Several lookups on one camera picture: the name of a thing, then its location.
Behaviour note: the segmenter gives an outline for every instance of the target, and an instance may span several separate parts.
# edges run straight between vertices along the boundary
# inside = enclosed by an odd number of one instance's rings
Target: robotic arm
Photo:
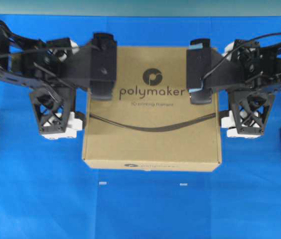
[[[10,53],[10,47],[22,50]],[[76,137],[85,116],[75,112],[76,89],[110,100],[116,81],[117,43],[96,33],[78,47],[69,38],[43,42],[11,32],[0,21],[0,81],[33,89],[30,99],[38,130],[48,139]]]
[[[256,138],[265,133],[275,93],[281,91],[281,43],[261,47],[258,39],[235,40],[224,56],[209,39],[191,42],[187,50],[187,88],[192,104],[211,103],[215,92],[228,93],[229,109],[221,112],[228,137]]]

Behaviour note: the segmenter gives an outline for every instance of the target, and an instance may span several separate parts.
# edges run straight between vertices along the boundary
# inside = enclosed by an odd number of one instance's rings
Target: brown cardboard box
[[[112,101],[89,101],[83,159],[92,168],[213,171],[221,164],[218,96],[186,90],[186,48],[119,47]]]

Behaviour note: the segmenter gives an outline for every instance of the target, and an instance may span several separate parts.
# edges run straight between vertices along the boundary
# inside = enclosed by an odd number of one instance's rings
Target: blue table
[[[220,50],[236,38],[281,31],[281,17],[0,19],[30,38],[70,36],[84,44],[105,31],[120,46],[187,46],[208,37]],[[265,136],[232,139],[222,131],[218,169],[178,173],[90,169],[81,159],[83,132],[57,141],[38,135],[29,91],[0,82],[0,238],[281,239],[280,93]],[[85,106],[86,93],[78,91],[77,109]]]

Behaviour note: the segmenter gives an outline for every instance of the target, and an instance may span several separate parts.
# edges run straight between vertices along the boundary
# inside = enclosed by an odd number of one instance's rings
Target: black cable
[[[44,51],[52,51],[52,50],[72,50],[72,49],[80,49],[80,48],[86,48],[86,47],[91,47],[93,49],[99,50],[97,46],[88,44],[84,46],[68,46],[68,47],[46,47],[46,48],[38,48],[38,49],[29,49],[25,51],[20,51],[20,52],[14,52],[14,53],[6,53],[6,54],[0,54],[0,59],[1,58],[6,58],[12,55],[20,55],[20,54],[30,54],[30,53],[36,53],[36,52],[44,52]]]
[[[235,49],[232,49],[231,51],[229,51],[209,72],[207,72],[203,77],[202,77],[202,81],[204,81],[207,77],[209,77],[226,59],[227,57],[238,51],[241,47],[243,47],[244,45],[246,44],[249,44],[255,40],[259,40],[259,39],[262,39],[262,38],[266,38],[266,37],[270,37],[270,36],[279,36],[281,35],[281,32],[277,32],[277,33],[270,33],[270,34],[266,34],[266,35],[262,35],[262,36],[258,36],[258,37],[255,37],[251,40],[248,40],[248,41],[245,41],[243,42],[242,44],[240,44],[239,46],[237,46]]]

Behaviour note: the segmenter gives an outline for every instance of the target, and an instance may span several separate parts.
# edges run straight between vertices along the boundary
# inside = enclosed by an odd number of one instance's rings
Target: white plastic part
[[[245,111],[241,111],[240,116],[242,118],[245,118],[247,116],[247,113]],[[255,123],[253,125],[253,127],[259,128],[259,125],[257,123]],[[260,135],[255,135],[255,134],[239,134],[237,132],[237,128],[236,128],[236,124],[235,124],[235,120],[234,120],[234,116],[233,116],[232,111],[229,111],[228,117],[221,118],[221,128],[230,128],[230,129],[227,130],[227,137],[229,137],[229,138],[236,138],[236,137],[258,138],[260,136]]]
[[[72,53],[73,53],[73,55],[74,55],[74,54],[76,54],[76,53],[80,50],[80,48],[78,47],[79,45],[78,45],[76,42],[72,41],[71,39],[70,39],[70,42],[71,42],[71,47],[74,47],[74,48],[72,49]],[[66,58],[67,58],[67,55],[66,55],[66,54],[63,54],[62,56],[59,57],[59,60],[60,60],[60,61],[65,61]]]
[[[52,116],[49,121],[52,122],[55,119]],[[76,138],[77,131],[83,129],[83,122],[80,119],[75,118],[75,113],[70,112],[69,121],[67,123],[67,127],[64,133],[51,133],[51,134],[43,134],[42,136],[47,139],[59,139],[59,138]]]

